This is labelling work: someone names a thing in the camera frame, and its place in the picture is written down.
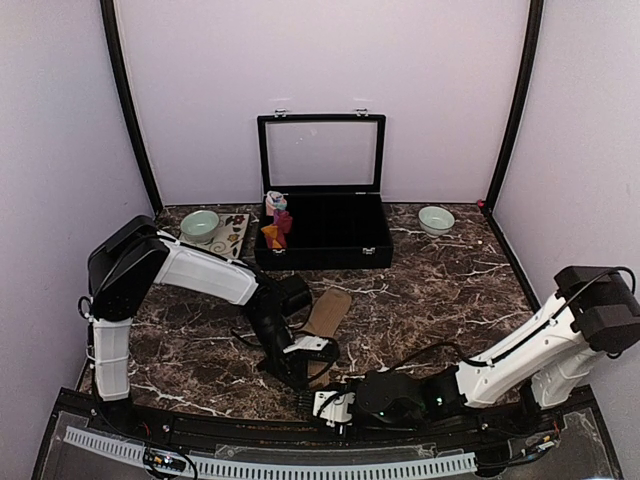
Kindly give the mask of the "magenta striped sock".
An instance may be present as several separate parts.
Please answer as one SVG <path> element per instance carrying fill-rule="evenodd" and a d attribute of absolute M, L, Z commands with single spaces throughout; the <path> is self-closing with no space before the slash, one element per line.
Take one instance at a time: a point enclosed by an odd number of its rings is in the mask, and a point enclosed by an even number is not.
<path fill-rule="evenodd" d="M 271 224 L 261 229 L 267 248 L 270 250 L 283 250 L 287 247 L 286 234 L 276 224 Z"/>

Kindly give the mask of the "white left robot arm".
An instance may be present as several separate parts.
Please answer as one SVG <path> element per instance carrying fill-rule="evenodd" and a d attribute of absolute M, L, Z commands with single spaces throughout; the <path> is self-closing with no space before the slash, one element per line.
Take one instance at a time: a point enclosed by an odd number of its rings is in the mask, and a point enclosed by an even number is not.
<path fill-rule="evenodd" d="M 187 244 L 134 217 L 89 256 L 88 294 L 78 310 L 91 326 L 88 358 L 103 405 L 101 417 L 120 436 L 141 427 L 130 395 L 130 329 L 148 292 L 156 285 L 209 295 L 242 308 L 264 357 L 258 368 L 302 391 L 316 380 L 312 362 L 325 369 L 339 358 L 331 337 L 294 332 L 289 316 L 309 305 L 310 290 L 298 275 L 276 280 L 258 267 Z"/>

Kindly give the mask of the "black left corner post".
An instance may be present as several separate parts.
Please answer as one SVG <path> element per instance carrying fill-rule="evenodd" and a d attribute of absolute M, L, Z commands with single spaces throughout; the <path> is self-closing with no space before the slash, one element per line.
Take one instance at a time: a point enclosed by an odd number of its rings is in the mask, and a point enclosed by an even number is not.
<path fill-rule="evenodd" d="M 152 171 L 151 162 L 144 144 L 142 130 L 139 124 L 136 107 L 134 105 L 118 28 L 116 4 L 113 0 L 100 0 L 99 4 L 112 75 L 125 127 L 147 198 L 152 211 L 155 215 L 158 215 L 164 209 L 164 205 Z"/>

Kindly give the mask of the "green ceramic bowl on plate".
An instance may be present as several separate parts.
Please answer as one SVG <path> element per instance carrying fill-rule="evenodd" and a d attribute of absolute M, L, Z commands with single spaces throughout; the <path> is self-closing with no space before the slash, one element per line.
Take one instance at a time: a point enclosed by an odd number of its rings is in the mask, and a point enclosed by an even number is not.
<path fill-rule="evenodd" d="M 180 223 L 183 237 L 190 242 L 206 244 L 210 242 L 219 225 L 219 215 L 210 210 L 190 213 Z"/>

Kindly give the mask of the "black right corner post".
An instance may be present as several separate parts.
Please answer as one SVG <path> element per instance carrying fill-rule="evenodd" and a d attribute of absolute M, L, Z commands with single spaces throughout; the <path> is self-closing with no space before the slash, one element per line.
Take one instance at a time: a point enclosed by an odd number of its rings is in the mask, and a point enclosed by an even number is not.
<path fill-rule="evenodd" d="M 524 112 L 535 63 L 544 10 L 543 0 L 531 0 L 514 93 L 495 168 L 484 199 L 483 212 L 491 216 L 499 199 Z"/>

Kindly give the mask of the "pink white rolled sock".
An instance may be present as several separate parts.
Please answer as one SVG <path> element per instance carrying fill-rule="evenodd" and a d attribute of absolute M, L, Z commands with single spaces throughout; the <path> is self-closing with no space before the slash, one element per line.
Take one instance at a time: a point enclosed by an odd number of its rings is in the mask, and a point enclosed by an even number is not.
<path fill-rule="evenodd" d="M 285 195 L 278 191 L 268 191 L 265 195 L 266 215 L 277 219 L 287 210 L 287 199 Z"/>

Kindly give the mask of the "black corner post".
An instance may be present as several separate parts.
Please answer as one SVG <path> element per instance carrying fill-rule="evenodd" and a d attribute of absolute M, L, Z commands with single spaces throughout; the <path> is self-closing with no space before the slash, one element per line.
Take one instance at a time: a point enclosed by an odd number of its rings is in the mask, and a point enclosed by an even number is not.
<path fill-rule="evenodd" d="M 112 75 L 125 127 L 147 198 L 152 211 L 155 215 L 158 215 L 164 209 L 164 205 L 152 171 L 151 162 L 144 144 L 142 130 L 139 124 L 136 107 L 134 105 L 118 28 L 116 4 L 113 0 L 100 0 L 99 4 Z"/>
<path fill-rule="evenodd" d="M 531 0 L 514 93 L 495 168 L 484 199 L 483 212 L 491 216 L 499 199 L 524 112 L 535 63 L 544 10 L 543 0 Z"/>

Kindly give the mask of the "black compartment storage box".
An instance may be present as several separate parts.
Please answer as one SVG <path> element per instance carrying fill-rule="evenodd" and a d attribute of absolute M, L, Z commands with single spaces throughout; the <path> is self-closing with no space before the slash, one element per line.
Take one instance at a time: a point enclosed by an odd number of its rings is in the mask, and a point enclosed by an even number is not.
<path fill-rule="evenodd" d="M 381 199 L 386 117 L 371 113 L 261 115 L 263 199 L 254 256 L 264 270 L 384 269 L 394 245 Z M 278 191 L 293 217 L 283 250 L 267 248 L 274 224 L 265 195 Z"/>

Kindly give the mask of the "green bowl at right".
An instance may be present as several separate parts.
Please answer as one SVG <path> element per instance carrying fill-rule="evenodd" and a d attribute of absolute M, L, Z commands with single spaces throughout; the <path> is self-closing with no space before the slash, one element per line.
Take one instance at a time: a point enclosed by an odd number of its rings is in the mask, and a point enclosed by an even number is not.
<path fill-rule="evenodd" d="M 423 207 L 418 213 L 421 229 L 431 238 L 447 234 L 455 224 L 455 217 L 448 210 L 438 206 Z"/>

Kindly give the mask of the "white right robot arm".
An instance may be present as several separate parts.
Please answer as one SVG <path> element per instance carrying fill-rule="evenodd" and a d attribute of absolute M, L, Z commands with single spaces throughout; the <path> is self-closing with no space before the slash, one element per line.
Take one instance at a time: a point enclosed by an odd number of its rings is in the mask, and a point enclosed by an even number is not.
<path fill-rule="evenodd" d="M 464 355 L 453 341 L 419 350 L 450 348 L 457 364 L 422 379 L 399 366 L 320 390 L 308 408 L 329 427 L 414 430 L 493 406 L 520 386 L 522 403 L 510 413 L 521 434 L 534 432 L 549 409 L 568 400 L 574 387 L 603 357 L 617 358 L 639 341 L 637 281 L 624 266 L 568 266 L 555 275 L 556 291 L 523 325 L 491 348 Z"/>

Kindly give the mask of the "magenta purple rolled sock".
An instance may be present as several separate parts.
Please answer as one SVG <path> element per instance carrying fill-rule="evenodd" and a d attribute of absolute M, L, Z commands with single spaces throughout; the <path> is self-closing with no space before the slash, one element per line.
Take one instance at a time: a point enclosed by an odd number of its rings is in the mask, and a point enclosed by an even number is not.
<path fill-rule="evenodd" d="M 293 217 L 287 210 L 276 209 L 274 211 L 274 224 L 283 235 L 288 235 L 293 225 Z"/>

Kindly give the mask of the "brown sock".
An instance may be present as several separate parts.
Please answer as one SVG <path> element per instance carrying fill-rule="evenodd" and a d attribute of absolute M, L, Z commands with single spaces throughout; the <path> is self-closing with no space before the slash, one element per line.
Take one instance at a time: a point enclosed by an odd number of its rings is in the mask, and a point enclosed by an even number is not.
<path fill-rule="evenodd" d="M 348 313 L 352 297 L 345 291 L 329 288 L 313 305 L 309 318 L 302 331 L 320 337 L 333 338 L 343 318 Z M 325 362 L 310 361 L 308 375 L 314 377 L 324 369 L 321 376 L 310 384 L 312 390 L 324 387 L 329 383 L 329 367 Z"/>

